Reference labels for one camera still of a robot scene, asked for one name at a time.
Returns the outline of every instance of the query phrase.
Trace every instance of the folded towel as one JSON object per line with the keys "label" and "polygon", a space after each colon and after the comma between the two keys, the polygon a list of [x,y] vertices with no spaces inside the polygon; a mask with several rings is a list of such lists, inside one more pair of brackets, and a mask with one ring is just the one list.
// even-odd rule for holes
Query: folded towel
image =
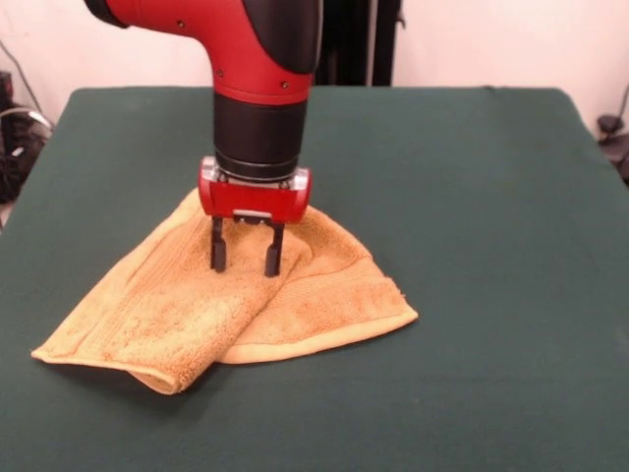
{"label": "folded towel", "polygon": [[270,228],[226,220],[228,266],[218,274],[208,264],[210,225],[190,192],[32,357],[126,371],[175,394],[215,362],[286,360],[419,317],[368,250],[312,207],[287,225],[281,273],[273,278],[263,275]]}

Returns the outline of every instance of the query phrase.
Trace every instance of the towel edge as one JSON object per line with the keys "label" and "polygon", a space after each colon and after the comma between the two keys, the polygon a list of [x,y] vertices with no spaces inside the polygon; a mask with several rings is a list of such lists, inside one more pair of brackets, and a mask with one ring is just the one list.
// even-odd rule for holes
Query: towel edge
{"label": "towel edge", "polygon": [[174,377],[149,367],[73,356],[53,356],[43,349],[35,349],[30,353],[30,357],[51,365],[84,366],[126,372],[148,388],[164,395],[173,395],[182,391],[181,383]]}
{"label": "towel edge", "polygon": [[420,314],[409,307],[399,315],[350,324],[297,342],[234,345],[216,362],[231,365],[258,364],[304,357],[385,335],[411,324],[419,317]]}

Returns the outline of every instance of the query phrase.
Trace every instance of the towel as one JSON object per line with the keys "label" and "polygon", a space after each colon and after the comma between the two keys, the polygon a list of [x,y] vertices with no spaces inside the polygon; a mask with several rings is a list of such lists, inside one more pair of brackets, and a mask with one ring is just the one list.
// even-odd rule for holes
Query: towel
{"label": "towel", "polygon": [[281,272],[272,278],[263,274],[270,228],[226,220],[222,273],[209,268],[210,230],[191,191],[31,356],[125,371],[172,395],[214,363],[311,355],[419,317],[370,252],[311,206],[286,226]]}

